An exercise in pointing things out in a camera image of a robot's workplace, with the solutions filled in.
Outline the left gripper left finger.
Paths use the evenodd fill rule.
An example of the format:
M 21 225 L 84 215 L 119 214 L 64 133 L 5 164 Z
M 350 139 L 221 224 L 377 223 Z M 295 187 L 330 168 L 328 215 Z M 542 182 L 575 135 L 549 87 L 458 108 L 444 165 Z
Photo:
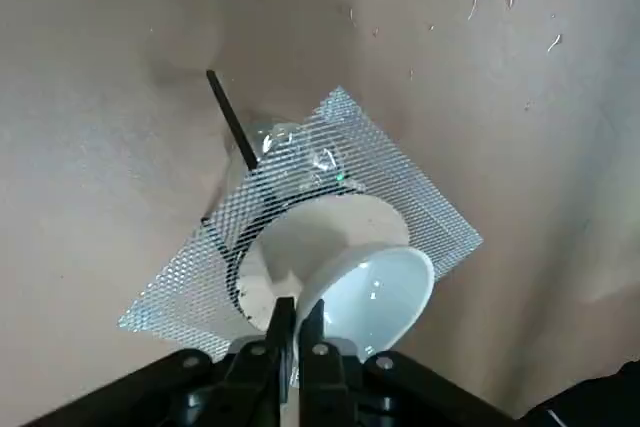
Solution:
M 291 372 L 295 302 L 276 301 L 264 336 L 215 362 L 182 349 L 34 420 L 34 426 L 277 426 Z

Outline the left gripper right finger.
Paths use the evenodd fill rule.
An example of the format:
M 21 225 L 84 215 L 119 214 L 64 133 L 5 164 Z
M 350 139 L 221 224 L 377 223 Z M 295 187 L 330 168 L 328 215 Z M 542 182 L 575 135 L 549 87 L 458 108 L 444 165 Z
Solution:
M 298 334 L 301 426 L 516 426 L 518 421 L 396 351 L 362 362 L 325 336 L 324 302 Z

